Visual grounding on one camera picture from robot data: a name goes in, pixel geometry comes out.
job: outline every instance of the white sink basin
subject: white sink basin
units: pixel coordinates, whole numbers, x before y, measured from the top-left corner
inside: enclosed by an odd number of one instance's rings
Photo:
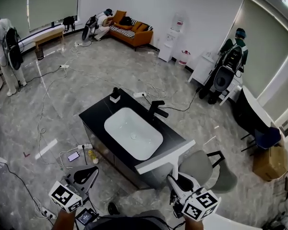
[[[149,159],[163,136],[132,109],[124,107],[105,121],[105,130],[137,160]]]

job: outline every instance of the soap dispenser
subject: soap dispenser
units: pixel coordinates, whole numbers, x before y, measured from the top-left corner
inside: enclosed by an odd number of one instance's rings
[[[110,100],[114,103],[116,103],[120,100],[120,93],[119,93],[119,89],[117,87],[115,87],[113,89],[113,92],[110,95]]]

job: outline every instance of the person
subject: person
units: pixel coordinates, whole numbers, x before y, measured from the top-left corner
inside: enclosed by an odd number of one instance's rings
[[[8,96],[11,96],[17,92],[14,84],[14,78],[12,76],[11,70],[16,75],[16,78],[21,82],[23,86],[26,86],[27,83],[24,79],[24,74],[21,68],[18,70],[13,70],[8,61],[8,52],[3,48],[3,39],[8,28],[14,28],[9,19],[0,18],[0,68],[4,75],[5,81],[8,85],[9,91],[7,92]]]
[[[246,33],[245,30],[243,30],[242,28],[238,28],[236,31],[236,44],[238,46],[240,46],[242,49],[246,48],[246,44],[244,42],[244,39],[246,38]],[[212,85],[214,84],[214,80],[217,74],[217,71],[219,70],[219,68],[222,66],[222,60],[223,57],[225,56],[225,54],[227,53],[228,50],[230,50],[232,47],[234,46],[233,42],[231,39],[228,39],[225,44],[222,46],[220,53],[221,53],[221,59],[218,63],[218,65],[215,67],[213,73],[211,74],[211,76],[209,77],[209,80],[207,81],[207,83],[205,84],[205,86],[201,89],[200,93],[199,93],[199,97],[200,99],[203,99],[208,93],[210,88],[212,87]],[[244,65],[246,64],[246,60],[248,57],[248,50],[246,49],[245,51],[243,51],[243,56],[242,56],[242,61],[241,61],[241,66],[244,67]],[[220,91],[215,91],[214,93],[212,93],[212,95],[210,96],[210,99],[208,100],[209,104],[215,104],[217,101],[217,98],[220,96],[222,92]]]
[[[133,217],[126,217],[120,215],[114,203],[109,203],[108,211],[109,216],[104,216],[95,222],[89,223],[85,230],[168,230],[168,227],[162,223],[165,222],[165,218],[158,210],[150,210]],[[73,230],[75,215],[76,211],[67,213],[61,210],[52,230]],[[204,225],[201,221],[197,222],[185,217],[185,230],[204,230]]]
[[[100,41],[101,38],[110,31],[110,25],[112,24],[112,18],[110,17],[112,15],[112,10],[107,9],[100,14],[97,15],[97,25],[98,28],[95,31],[95,37],[97,41]]]

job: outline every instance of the striped cushion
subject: striped cushion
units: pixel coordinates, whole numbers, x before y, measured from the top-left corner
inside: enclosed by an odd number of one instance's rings
[[[131,23],[132,25],[135,25],[138,21],[134,20],[134,19],[131,19]],[[148,31],[152,31],[153,30],[153,27],[151,25],[148,26],[147,28]]]
[[[135,34],[135,32],[133,32],[131,30],[124,30],[124,29],[118,28],[118,27],[113,26],[113,25],[110,26],[110,30],[121,33],[121,34],[123,34],[127,37],[130,37],[130,38],[134,38],[134,34]]]

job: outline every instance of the cardboard box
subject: cardboard box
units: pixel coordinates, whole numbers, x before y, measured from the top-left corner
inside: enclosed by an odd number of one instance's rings
[[[281,177],[288,171],[288,152],[284,147],[271,147],[256,153],[253,161],[253,172],[269,182]]]

